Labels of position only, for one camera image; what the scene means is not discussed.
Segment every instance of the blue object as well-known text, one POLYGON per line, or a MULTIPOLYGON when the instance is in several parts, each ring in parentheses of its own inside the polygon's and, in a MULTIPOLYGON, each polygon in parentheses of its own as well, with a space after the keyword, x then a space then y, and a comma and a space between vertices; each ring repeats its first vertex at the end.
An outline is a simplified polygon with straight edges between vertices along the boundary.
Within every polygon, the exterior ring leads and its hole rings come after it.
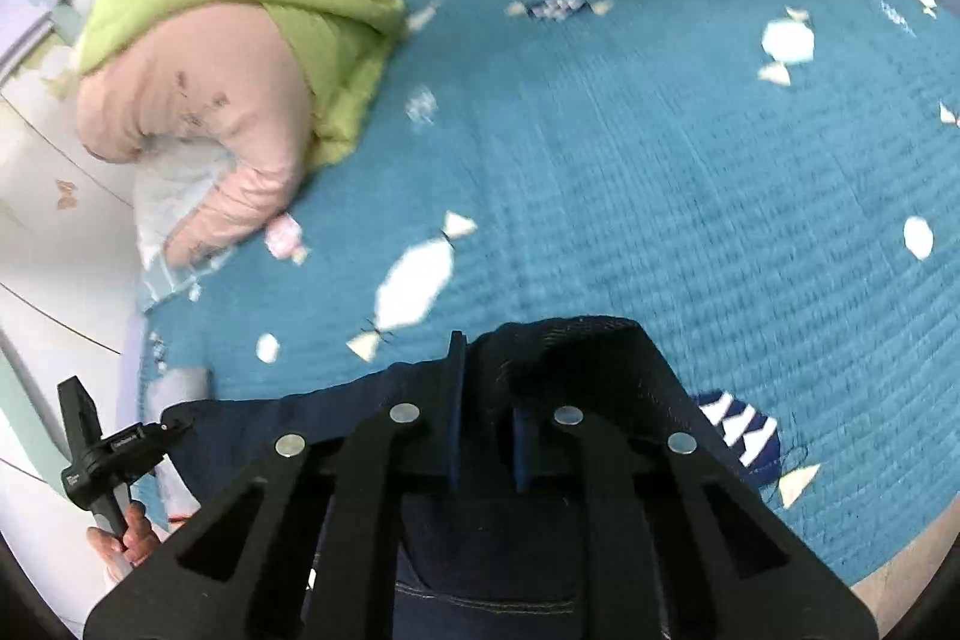
POLYGON ((443 356, 455 329, 630 317, 688 391, 779 421, 782 471, 821 464, 791 509, 769 501, 858 581, 960 486, 960 130, 939 120, 960 108, 960 23, 917 0, 610 0, 565 20, 505 14, 515 1, 537 0, 443 0, 357 151, 291 208, 304 265, 250 239, 199 301, 152 312, 166 362, 208 366, 220 398, 270 398, 443 356), (757 79, 786 6, 816 33, 789 88, 757 79), (436 109, 415 124, 424 88, 436 109), (363 362, 347 340, 446 211, 477 224, 452 279, 363 362), (935 235, 922 262, 910 215, 935 235))

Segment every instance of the blue bedspread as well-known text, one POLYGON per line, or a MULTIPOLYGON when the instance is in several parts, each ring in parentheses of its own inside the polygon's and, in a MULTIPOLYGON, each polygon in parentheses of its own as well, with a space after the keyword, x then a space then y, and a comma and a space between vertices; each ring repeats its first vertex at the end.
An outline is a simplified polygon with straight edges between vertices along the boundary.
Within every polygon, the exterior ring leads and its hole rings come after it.
POLYGON ((586 0, 613 6, 565 20, 436 1, 360 148, 291 208, 306 262, 246 242, 199 300, 152 312, 166 362, 277 397, 440 356, 453 329, 629 316, 688 390, 776 418, 782 471, 821 466, 790 509, 765 497, 834 571, 896 554, 960 487, 960 128, 940 119, 960 113, 960 22, 918 0, 586 0), (757 70, 787 6, 816 50, 781 87, 757 70), (449 284, 363 362, 347 340, 447 211, 477 224, 449 284))

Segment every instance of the bed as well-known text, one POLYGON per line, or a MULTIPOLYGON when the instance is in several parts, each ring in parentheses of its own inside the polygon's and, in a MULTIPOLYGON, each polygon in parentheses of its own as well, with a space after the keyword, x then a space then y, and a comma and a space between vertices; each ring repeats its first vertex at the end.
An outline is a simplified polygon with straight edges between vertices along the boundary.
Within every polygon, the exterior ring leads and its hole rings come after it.
POLYGON ((848 584, 939 515, 960 485, 956 0, 406 1, 359 148, 289 211, 307 252, 253 237, 153 306, 141 404, 167 366, 275 397, 454 329, 628 316, 704 405, 730 397, 719 426, 776 421, 764 499, 848 584), (771 23, 812 59, 765 52, 771 23))

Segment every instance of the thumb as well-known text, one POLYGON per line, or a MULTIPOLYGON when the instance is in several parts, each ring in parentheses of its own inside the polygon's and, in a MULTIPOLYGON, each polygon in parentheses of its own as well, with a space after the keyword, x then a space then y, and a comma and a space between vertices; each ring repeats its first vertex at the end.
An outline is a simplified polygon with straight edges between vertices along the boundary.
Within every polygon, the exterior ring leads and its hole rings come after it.
POLYGON ((112 561, 114 555, 122 554, 125 550, 120 540, 102 530, 102 528, 90 527, 86 530, 86 542, 88 542, 90 548, 93 548, 98 557, 101 557, 107 564, 112 561))

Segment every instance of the light blue fabric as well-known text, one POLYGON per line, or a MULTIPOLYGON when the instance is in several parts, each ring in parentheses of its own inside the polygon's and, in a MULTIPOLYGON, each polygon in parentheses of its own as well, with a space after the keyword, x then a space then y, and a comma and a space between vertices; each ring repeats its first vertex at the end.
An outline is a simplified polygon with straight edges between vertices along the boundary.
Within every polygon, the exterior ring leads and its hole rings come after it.
POLYGON ((917 0, 611 0, 560 23, 513 1, 540 0, 443 0, 356 153, 292 208, 306 263, 251 239, 198 302, 152 312, 167 362, 209 366, 218 397, 277 397, 438 357, 453 329, 629 316, 688 390, 779 421, 784 472, 822 464, 791 509, 767 499, 866 576, 960 487, 960 129, 939 120, 960 109, 960 23, 917 0), (757 79, 785 6, 816 32, 790 88, 757 79), (404 108, 422 88, 432 124, 404 108), (377 286, 447 210, 478 225, 451 282, 361 362, 346 343, 377 286), (923 262, 910 215, 935 235, 923 262))

